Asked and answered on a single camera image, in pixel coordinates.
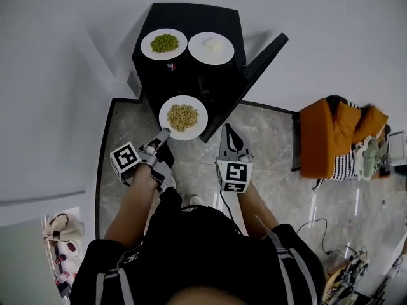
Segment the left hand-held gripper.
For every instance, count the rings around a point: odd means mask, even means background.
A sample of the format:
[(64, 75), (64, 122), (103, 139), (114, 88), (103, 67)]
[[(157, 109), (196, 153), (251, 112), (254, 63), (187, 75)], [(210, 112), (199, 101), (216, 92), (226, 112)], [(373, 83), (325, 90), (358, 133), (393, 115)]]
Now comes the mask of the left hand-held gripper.
[(110, 154), (111, 166), (119, 181), (130, 186), (137, 167), (140, 164), (148, 165), (151, 176), (161, 191), (172, 175), (174, 157), (166, 143), (171, 131), (162, 129), (146, 146), (136, 149), (131, 142), (117, 148)]

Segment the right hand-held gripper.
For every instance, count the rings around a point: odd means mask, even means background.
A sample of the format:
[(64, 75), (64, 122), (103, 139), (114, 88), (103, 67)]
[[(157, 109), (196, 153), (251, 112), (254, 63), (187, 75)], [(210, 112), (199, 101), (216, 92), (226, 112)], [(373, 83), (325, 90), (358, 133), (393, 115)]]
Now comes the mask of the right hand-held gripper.
[(222, 128), (219, 155), (215, 164), (221, 191), (245, 193), (253, 169), (251, 147), (244, 133), (229, 123)]

